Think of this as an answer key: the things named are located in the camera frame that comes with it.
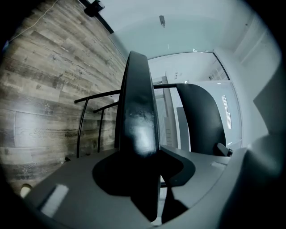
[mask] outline white cable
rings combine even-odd
[[[23,34],[24,32],[26,32],[27,30],[29,30],[29,29],[31,29],[32,27],[34,27],[34,26],[39,22],[39,20],[41,20],[41,18],[42,18],[43,16],[45,16],[45,14],[46,14],[50,9],[52,9],[52,8],[54,7],[54,5],[57,3],[57,1],[58,1],[58,0],[56,0],[56,1],[54,2],[54,4],[52,5],[51,8],[49,8],[49,9],[47,9],[47,11],[45,11],[45,13],[35,22],[35,24],[33,24],[31,27],[25,29],[23,32],[19,33],[16,37],[12,38],[12,39],[9,41],[9,43],[10,43],[11,41],[13,41],[14,39],[16,39],[17,37],[19,37],[19,36],[20,36],[21,34]]]

